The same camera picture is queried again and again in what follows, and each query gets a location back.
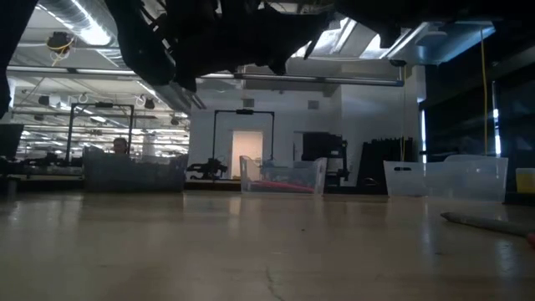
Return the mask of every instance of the floor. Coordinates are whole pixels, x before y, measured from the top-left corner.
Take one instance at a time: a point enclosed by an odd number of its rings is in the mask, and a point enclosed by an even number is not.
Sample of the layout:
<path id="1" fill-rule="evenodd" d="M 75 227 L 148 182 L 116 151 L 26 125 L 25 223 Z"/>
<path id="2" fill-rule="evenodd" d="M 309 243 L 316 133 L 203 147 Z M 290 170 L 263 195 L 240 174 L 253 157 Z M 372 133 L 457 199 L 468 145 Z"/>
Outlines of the floor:
<path id="1" fill-rule="evenodd" d="M 228 192 L 0 203 L 1 300 L 535 300 L 521 237 L 443 221 L 488 202 Z"/>

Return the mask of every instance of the red object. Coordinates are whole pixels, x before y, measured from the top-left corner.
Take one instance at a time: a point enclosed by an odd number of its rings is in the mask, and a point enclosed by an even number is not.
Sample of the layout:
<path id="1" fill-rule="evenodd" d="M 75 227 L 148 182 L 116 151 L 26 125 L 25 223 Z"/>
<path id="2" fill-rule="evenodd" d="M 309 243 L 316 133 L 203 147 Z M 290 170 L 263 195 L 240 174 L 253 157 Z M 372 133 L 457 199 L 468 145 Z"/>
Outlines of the red object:
<path id="1" fill-rule="evenodd" d="M 254 181 L 255 185 L 258 186 L 264 186 L 264 187 L 273 187 L 273 188 L 288 188 L 288 189 L 295 189 L 300 191 L 306 191 L 306 192 L 314 192 L 313 188 L 306 187 L 306 186 L 298 186 L 298 185 L 292 185 L 288 183 L 281 183 L 281 182 L 273 182 L 273 181 Z"/>
<path id="2" fill-rule="evenodd" d="M 535 248 L 535 233 L 529 233 L 527 235 L 527 240 L 532 245 L 532 247 Z"/>

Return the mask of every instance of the lit doorway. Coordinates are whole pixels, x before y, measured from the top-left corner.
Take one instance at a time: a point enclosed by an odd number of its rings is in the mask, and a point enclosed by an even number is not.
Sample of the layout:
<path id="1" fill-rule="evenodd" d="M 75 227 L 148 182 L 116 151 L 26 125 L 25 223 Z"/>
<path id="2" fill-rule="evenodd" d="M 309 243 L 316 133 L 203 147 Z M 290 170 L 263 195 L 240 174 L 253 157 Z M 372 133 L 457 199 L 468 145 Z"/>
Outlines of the lit doorway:
<path id="1" fill-rule="evenodd" d="M 240 156 L 248 156 L 260 163 L 262 161 L 263 133 L 254 130 L 234 130 L 232 132 L 231 178 L 240 177 Z"/>

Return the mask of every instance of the person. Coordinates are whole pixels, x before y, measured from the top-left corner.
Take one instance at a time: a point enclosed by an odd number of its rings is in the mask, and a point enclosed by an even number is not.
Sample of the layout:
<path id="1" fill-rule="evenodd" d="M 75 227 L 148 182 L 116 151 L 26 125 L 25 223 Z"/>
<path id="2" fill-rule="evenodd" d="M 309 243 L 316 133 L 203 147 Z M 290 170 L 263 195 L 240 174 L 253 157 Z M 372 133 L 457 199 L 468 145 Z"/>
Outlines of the person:
<path id="1" fill-rule="evenodd" d="M 128 150 L 128 142 L 125 138 L 119 137 L 114 139 L 114 152 L 115 154 L 126 154 Z"/>

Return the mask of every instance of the vent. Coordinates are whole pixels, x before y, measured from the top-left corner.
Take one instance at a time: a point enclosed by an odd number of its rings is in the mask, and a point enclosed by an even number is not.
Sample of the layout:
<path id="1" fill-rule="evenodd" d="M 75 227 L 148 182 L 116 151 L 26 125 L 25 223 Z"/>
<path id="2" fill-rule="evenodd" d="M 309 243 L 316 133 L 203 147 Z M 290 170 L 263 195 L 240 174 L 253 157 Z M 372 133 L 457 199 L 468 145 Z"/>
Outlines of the vent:
<path id="1" fill-rule="evenodd" d="M 254 108 L 254 99 L 242 99 L 244 108 Z"/>
<path id="2" fill-rule="evenodd" d="M 308 101 L 308 109 L 309 110 L 318 110 L 319 109 L 319 101 L 317 101 L 317 100 L 309 100 Z"/>

